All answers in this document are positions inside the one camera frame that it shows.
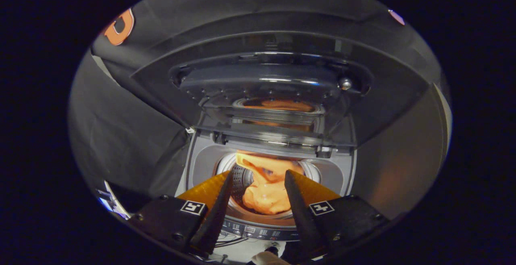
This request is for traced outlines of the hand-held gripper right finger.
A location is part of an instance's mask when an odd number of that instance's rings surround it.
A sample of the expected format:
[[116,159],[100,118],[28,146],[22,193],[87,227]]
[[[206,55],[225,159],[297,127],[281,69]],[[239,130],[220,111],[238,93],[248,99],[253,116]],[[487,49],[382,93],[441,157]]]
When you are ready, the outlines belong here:
[[337,257],[385,231],[391,221],[357,195],[340,196],[288,170],[285,189],[299,235],[301,259]]

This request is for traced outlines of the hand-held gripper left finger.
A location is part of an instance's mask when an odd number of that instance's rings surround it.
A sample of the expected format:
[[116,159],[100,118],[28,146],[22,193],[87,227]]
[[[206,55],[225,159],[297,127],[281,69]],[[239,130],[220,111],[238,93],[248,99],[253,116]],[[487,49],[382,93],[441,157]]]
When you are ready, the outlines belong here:
[[208,257],[222,230],[232,187],[233,171],[225,171],[178,196],[149,201],[127,224],[166,250]]

